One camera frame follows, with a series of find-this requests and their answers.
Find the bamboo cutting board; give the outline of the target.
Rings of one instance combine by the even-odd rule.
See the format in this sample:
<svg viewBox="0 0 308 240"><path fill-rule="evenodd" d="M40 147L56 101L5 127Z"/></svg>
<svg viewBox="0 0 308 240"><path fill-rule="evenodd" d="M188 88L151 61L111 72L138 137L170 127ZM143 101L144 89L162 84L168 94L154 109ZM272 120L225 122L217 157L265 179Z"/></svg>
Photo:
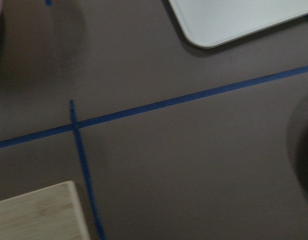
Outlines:
<svg viewBox="0 0 308 240"><path fill-rule="evenodd" d="M90 238L72 180L0 201L0 240Z"/></svg>

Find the cream bear tray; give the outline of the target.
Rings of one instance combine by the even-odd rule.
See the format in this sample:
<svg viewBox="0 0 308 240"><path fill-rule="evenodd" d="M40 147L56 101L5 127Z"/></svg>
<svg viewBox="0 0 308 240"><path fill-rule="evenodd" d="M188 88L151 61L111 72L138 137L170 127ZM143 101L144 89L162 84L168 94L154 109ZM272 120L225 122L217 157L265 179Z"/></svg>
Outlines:
<svg viewBox="0 0 308 240"><path fill-rule="evenodd" d="M308 0L171 0L186 39L210 49L308 15Z"/></svg>

